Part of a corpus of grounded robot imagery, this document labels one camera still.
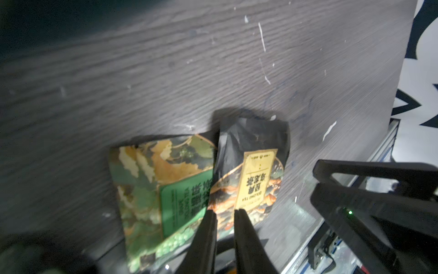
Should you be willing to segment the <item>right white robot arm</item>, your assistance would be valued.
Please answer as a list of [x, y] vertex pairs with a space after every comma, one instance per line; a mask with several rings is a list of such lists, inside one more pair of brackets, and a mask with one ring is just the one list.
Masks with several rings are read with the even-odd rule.
[[[310, 201], [371, 274], [438, 271], [438, 169], [425, 163], [319, 160]], [[395, 191], [342, 186], [335, 174], [393, 179]]]

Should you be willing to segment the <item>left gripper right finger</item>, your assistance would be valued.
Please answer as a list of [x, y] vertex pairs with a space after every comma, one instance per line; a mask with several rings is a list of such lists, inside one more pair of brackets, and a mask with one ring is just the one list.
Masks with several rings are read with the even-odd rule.
[[238, 274], [277, 274], [244, 209], [235, 210], [235, 254]]

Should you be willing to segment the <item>green label tea bag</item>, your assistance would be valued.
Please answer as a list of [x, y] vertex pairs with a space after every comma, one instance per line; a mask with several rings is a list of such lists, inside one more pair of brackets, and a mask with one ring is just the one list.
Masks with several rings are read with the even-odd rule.
[[210, 131], [110, 148], [131, 273], [153, 271], [195, 235], [208, 205], [217, 143]]

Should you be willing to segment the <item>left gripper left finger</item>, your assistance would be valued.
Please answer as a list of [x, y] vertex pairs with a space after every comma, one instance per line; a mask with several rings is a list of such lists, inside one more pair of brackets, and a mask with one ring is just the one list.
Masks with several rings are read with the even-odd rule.
[[217, 216], [207, 210], [176, 274], [214, 274], [217, 252]]

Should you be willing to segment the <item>cream label tea bag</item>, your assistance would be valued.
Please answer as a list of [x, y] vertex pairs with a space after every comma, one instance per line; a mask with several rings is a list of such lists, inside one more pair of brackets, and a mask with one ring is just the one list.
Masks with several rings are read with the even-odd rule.
[[230, 118], [221, 122], [208, 209], [217, 216], [217, 237], [234, 233], [235, 211], [262, 222], [279, 195], [290, 153], [285, 121]]

